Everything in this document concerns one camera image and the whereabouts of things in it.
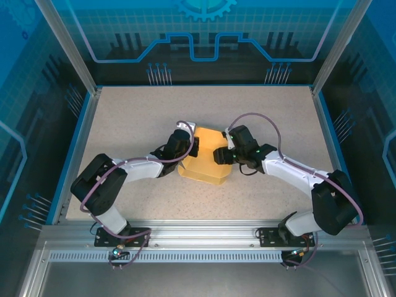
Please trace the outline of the yellow paper box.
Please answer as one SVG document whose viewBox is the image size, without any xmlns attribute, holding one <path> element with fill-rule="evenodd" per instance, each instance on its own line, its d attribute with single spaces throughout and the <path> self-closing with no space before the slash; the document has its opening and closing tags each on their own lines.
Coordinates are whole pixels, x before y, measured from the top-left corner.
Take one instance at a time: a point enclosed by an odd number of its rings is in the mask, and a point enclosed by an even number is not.
<svg viewBox="0 0 396 297">
<path fill-rule="evenodd" d="M 184 178 L 221 185 L 232 171 L 231 165 L 215 163 L 213 152 L 220 147 L 227 147 L 227 141 L 220 131 L 197 127 L 194 136 L 199 139 L 197 157 L 188 156 L 178 166 L 178 173 Z"/>
</svg>

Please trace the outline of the small connector board with LED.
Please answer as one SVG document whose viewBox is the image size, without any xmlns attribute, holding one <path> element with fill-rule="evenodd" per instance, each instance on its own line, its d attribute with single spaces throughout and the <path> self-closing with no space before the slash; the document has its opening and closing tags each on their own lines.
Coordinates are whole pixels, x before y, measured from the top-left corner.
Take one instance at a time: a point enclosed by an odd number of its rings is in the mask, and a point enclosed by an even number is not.
<svg viewBox="0 0 396 297">
<path fill-rule="evenodd" d="M 124 251 L 125 245 L 119 244 L 117 245 L 109 255 L 109 260 L 117 260 L 128 254 L 128 252 Z"/>
<path fill-rule="evenodd" d="M 295 249 L 293 251 L 288 251 L 286 253 L 286 258 L 303 257 L 307 252 L 309 252 L 309 247 L 302 247 L 300 249 Z"/>
</svg>

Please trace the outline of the aluminium mounting rail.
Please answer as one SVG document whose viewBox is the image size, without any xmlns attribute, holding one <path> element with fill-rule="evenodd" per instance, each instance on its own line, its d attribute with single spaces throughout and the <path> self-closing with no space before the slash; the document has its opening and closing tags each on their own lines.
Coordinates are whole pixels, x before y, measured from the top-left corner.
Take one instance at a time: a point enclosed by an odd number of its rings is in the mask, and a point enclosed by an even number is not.
<svg viewBox="0 0 396 297">
<path fill-rule="evenodd" d="M 278 220 L 132 220 L 133 227 L 150 228 L 150 250 L 258 250 L 255 232 L 276 227 Z M 92 250 L 90 221 L 66 221 L 41 229 L 36 248 Z M 373 247 L 366 226 L 346 228 L 336 236 L 318 234 L 319 251 L 359 251 Z"/>
</svg>

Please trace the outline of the aluminium side rail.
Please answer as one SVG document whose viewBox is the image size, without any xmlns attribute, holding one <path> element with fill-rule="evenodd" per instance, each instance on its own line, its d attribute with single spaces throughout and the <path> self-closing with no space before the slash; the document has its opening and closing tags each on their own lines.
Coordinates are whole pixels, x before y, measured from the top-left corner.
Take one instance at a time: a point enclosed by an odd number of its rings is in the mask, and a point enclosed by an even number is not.
<svg viewBox="0 0 396 297">
<path fill-rule="evenodd" d="M 324 136 L 332 168 L 333 170 L 344 172 L 349 179 L 349 182 L 352 183 L 324 96 L 322 92 L 315 95 L 313 90 L 311 90 L 311 95 L 317 117 L 321 125 L 322 134 Z"/>
<path fill-rule="evenodd" d="M 102 86 L 99 86 L 95 95 L 88 93 L 85 97 L 46 219 L 46 225 L 58 224 L 64 204 L 68 203 L 72 197 L 71 185 L 79 172 L 101 91 Z"/>
</svg>

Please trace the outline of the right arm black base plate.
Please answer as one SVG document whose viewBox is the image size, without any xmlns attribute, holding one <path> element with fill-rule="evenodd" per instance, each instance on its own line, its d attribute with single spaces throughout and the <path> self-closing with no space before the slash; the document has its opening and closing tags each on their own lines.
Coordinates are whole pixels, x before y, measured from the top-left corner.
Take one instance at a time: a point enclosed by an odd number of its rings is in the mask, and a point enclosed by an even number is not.
<svg viewBox="0 0 396 297">
<path fill-rule="evenodd" d="M 315 246 L 315 240 L 312 233 L 302 236 L 294 236 L 289 231 L 279 228 L 258 228 L 255 237 L 259 240 L 262 248 L 301 248 Z"/>
</svg>

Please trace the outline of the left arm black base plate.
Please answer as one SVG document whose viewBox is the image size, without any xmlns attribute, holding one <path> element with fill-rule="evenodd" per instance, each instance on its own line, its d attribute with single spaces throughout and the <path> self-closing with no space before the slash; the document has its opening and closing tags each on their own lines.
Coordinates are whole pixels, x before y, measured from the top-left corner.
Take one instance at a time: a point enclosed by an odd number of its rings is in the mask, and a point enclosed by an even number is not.
<svg viewBox="0 0 396 297">
<path fill-rule="evenodd" d="M 110 235 L 103 228 L 98 228 L 95 235 L 94 246 L 100 248 L 115 248 L 123 244 L 127 248 L 137 248 L 141 247 L 146 239 L 147 234 L 133 239 L 121 239 Z"/>
</svg>

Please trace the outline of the aluminium frame post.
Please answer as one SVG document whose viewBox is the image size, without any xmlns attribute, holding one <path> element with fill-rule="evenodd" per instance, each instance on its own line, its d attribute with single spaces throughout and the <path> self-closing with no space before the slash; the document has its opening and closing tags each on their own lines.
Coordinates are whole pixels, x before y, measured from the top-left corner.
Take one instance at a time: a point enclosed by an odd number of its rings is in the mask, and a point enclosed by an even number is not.
<svg viewBox="0 0 396 297">
<path fill-rule="evenodd" d="M 66 56 L 70 60 L 84 87 L 87 89 L 89 94 L 97 96 L 98 87 L 52 1 L 34 1 L 64 50 Z"/>
<path fill-rule="evenodd" d="M 356 0 L 348 18 L 346 19 L 338 37 L 335 40 L 329 54 L 327 55 L 322 67 L 320 68 L 318 75 L 312 85 L 313 97 L 318 97 L 319 92 L 322 90 L 327 79 L 331 75 L 334 67 L 340 59 L 345 48 L 349 44 L 353 34 L 358 28 L 359 23 L 363 19 L 367 9 L 369 8 L 372 0 Z"/>
</svg>

